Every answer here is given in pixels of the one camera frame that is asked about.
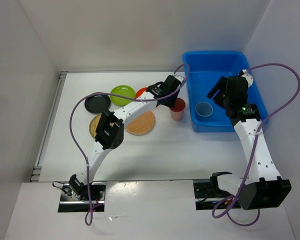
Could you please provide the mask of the pink plastic cup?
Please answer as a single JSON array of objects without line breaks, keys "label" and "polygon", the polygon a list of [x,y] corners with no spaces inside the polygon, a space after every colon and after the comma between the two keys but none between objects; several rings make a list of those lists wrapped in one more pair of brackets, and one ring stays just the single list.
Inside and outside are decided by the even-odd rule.
[{"label": "pink plastic cup", "polygon": [[176,122],[180,121],[184,115],[185,108],[185,101],[178,97],[174,103],[174,106],[169,108],[171,118]]}]

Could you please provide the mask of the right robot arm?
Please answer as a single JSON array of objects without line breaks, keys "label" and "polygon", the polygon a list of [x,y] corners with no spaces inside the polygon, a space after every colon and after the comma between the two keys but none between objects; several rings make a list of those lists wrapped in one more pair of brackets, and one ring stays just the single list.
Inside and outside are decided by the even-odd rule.
[{"label": "right robot arm", "polygon": [[252,83],[253,77],[249,74],[222,76],[207,94],[225,110],[249,166],[245,183],[230,172],[213,173],[209,191],[215,197],[223,193],[238,195],[238,203],[244,210],[277,208],[292,186],[288,179],[282,179],[272,160],[260,127],[262,118],[257,105],[248,102],[248,89]]}]

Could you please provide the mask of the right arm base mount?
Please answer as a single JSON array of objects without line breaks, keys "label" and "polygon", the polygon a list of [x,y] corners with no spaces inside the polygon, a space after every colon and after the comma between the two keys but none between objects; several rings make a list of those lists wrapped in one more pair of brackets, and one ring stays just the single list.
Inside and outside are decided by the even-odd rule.
[{"label": "right arm base mount", "polygon": [[193,180],[193,190],[197,211],[212,210],[220,200],[230,195],[225,191],[215,193],[208,179]]}]

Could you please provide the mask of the green-rimmed bamboo tray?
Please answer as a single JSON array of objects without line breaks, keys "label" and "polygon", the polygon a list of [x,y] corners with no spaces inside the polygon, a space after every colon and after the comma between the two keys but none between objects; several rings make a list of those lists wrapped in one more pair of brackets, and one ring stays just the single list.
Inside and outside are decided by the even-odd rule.
[{"label": "green-rimmed bamboo tray", "polygon": [[95,138],[97,135],[97,127],[101,118],[101,114],[96,115],[89,123],[89,133],[92,138]]}]

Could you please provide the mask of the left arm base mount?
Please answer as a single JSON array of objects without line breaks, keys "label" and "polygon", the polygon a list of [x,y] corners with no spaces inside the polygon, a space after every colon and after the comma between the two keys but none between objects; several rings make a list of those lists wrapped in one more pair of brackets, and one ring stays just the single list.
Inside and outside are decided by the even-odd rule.
[{"label": "left arm base mount", "polygon": [[[59,189],[60,199],[58,205],[59,213],[79,213],[89,210],[88,191],[84,190],[81,194],[76,194],[68,183],[54,181],[52,186]],[[92,209],[94,212],[104,212],[106,198],[106,183],[93,182],[90,186]]]}]

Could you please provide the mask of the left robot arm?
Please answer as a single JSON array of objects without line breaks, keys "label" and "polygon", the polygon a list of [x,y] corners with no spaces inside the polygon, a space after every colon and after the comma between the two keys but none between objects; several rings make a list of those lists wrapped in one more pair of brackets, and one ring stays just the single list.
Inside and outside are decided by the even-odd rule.
[{"label": "left robot arm", "polygon": [[[133,122],[142,114],[155,109],[159,105],[169,108],[175,106],[180,89],[188,80],[188,75],[185,77],[181,75],[168,75],[165,81],[157,82],[148,86],[141,96],[138,98],[129,98],[114,93],[95,92],[82,98],[73,108],[69,119],[69,131],[72,140],[82,153],[85,166],[81,171],[73,174],[70,177],[69,185],[71,193],[78,200],[84,200],[91,197],[90,185],[93,182],[94,176],[101,166],[103,160],[110,151],[119,147],[124,140],[125,127]],[[73,133],[73,116],[79,103],[90,98],[99,96],[114,96],[131,102],[115,111],[104,110],[96,127],[96,136],[92,151],[86,155],[79,143],[77,142]]]}]

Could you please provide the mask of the blue-grey plastic cup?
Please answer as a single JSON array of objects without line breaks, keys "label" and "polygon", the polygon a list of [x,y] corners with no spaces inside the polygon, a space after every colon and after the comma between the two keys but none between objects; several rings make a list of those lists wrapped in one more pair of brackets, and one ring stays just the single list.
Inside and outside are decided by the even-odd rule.
[{"label": "blue-grey plastic cup", "polygon": [[208,102],[198,102],[195,105],[196,116],[206,118],[211,116],[213,113],[213,107]]}]

